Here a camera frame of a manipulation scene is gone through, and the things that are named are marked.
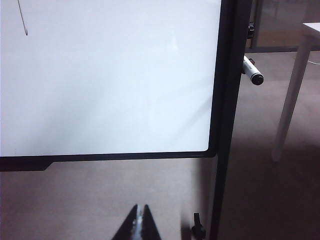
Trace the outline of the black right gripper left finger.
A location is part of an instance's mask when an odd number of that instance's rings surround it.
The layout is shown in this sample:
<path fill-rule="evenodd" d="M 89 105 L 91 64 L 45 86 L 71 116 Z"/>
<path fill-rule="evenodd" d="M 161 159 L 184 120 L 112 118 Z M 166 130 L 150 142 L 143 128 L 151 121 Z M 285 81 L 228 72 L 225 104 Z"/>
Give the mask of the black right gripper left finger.
<path fill-rule="evenodd" d="M 130 240 L 137 220 L 138 205 L 135 204 L 113 236 L 112 240 Z"/>

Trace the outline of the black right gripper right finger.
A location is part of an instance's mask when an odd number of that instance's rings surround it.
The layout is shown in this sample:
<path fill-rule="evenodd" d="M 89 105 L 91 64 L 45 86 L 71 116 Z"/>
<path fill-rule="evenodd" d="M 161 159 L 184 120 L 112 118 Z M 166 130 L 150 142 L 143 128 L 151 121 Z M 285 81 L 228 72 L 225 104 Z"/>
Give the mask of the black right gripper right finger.
<path fill-rule="evenodd" d="M 161 236 L 148 204 L 145 204 L 143 208 L 140 234 L 143 240 L 161 240 Z"/>

